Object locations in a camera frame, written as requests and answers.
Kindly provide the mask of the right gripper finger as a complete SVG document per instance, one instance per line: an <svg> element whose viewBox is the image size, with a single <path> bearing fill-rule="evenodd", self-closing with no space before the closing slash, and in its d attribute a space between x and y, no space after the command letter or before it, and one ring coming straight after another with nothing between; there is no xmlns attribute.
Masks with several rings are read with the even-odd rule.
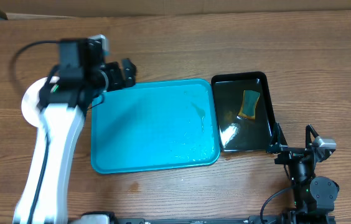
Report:
<svg viewBox="0 0 351 224"><path fill-rule="evenodd" d="M273 126L273 133L271 134L271 140L269 142L268 149L287 149L288 144L282 132L279 123L275 123Z"/></svg>
<svg viewBox="0 0 351 224"><path fill-rule="evenodd" d="M306 143L306 148L309 148L310 145L312 144L312 139L311 139L311 137L316 138L316 137L318 137L319 135L318 135L318 133L316 132L316 130L312 127L312 125L311 125L311 124L308 124L308 125L306 126L305 136L306 136L306 141L305 141L305 143Z"/></svg>

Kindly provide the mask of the yellow green scrub sponge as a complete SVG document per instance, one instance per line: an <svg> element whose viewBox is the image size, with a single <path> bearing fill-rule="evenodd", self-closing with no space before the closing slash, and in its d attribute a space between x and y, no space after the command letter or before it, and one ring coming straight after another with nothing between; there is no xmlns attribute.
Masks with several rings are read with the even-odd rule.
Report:
<svg viewBox="0 0 351 224"><path fill-rule="evenodd" d="M256 107L260 98L260 93L253 90L245 90L240 110L239 118L252 119L256 118Z"/></svg>

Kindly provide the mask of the white plate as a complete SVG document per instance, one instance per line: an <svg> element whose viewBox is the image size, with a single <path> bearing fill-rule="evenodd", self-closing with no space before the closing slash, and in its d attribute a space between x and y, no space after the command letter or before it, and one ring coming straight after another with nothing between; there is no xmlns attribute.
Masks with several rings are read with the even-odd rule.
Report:
<svg viewBox="0 0 351 224"><path fill-rule="evenodd" d="M24 93L21 101L21 112L24 119L32 126L38 128L40 122L40 109L37 104L39 102L39 91L46 83L47 77L41 78L34 82Z"/></svg>

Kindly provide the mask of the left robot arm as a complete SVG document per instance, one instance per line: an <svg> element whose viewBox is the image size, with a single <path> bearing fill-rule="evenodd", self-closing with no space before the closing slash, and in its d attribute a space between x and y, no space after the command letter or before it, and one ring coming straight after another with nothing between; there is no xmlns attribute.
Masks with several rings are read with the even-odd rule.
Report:
<svg viewBox="0 0 351 224"><path fill-rule="evenodd" d="M73 155L93 100L136 84L126 58L107 63L104 35L54 41L59 61L37 92L37 137L26 186L13 223L68 223L67 195Z"/></svg>

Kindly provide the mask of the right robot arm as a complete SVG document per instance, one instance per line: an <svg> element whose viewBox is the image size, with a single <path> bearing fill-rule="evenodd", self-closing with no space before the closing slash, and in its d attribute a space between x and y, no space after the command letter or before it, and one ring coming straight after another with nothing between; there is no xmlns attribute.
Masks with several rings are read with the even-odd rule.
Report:
<svg viewBox="0 0 351 224"><path fill-rule="evenodd" d="M273 133L267 153L276 154L275 164L284 167L291 186L268 198L260 210L261 223L335 223L329 213L335 208L340 187L330 178L317 176L316 165L328 159L337 148L332 138L321 137L309 124L305 130L305 146L289 147L279 123L273 126ZM264 216L264 209L275 197L288 191L293 192L294 208L285 209L276 218Z"/></svg>

